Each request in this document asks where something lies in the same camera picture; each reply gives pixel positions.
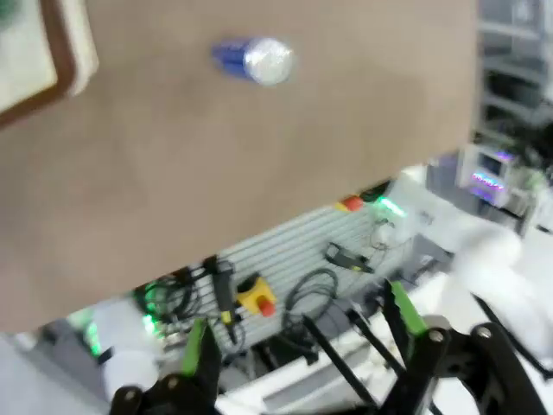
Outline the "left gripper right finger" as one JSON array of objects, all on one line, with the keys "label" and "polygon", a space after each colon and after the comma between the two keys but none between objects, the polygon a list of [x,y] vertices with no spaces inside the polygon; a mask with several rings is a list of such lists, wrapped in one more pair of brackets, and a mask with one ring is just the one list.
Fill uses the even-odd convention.
[{"label": "left gripper right finger", "polygon": [[440,380],[456,379],[481,414],[545,414],[535,387],[516,355],[517,343],[483,300],[488,322],[467,334],[431,327],[399,282],[384,282],[382,311],[399,343],[405,368],[379,411],[423,414]]}]

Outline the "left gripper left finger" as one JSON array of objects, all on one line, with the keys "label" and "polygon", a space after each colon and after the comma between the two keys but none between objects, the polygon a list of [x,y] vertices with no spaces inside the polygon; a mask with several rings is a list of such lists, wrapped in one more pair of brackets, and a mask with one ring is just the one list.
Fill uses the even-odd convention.
[{"label": "left gripper left finger", "polygon": [[197,318],[179,371],[170,373],[143,390],[139,386],[121,386],[111,401],[111,414],[218,414],[216,400],[222,354],[211,324]]}]

